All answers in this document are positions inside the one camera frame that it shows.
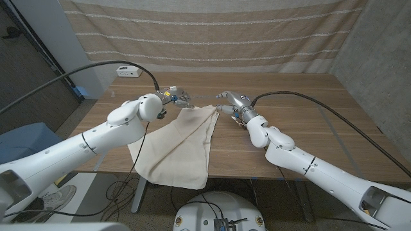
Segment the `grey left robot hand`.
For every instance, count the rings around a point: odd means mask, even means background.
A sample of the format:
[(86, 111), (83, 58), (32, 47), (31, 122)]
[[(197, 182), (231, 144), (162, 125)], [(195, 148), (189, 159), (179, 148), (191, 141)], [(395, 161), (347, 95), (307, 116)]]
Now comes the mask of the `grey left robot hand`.
[(189, 102), (191, 100), (189, 94), (181, 87), (171, 86), (161, 89), (156, 92), (156, 95), (159, 96), (163, 105), (172, 103), (179, 108), (193, 109), (195, 107)]

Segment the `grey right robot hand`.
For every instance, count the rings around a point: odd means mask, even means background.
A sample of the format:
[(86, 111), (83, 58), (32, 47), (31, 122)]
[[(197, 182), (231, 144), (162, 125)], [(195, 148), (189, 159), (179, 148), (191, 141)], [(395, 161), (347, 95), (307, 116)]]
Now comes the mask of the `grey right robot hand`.
[(225, 114), (233, 115), (235, 119), (247, 124), (259, 114), (251, 106), (251, 100), (248, 96), (237, 92), (224, 91), (216, 98), (226, 98), (230, 105), (217, 105), (216, 108)]

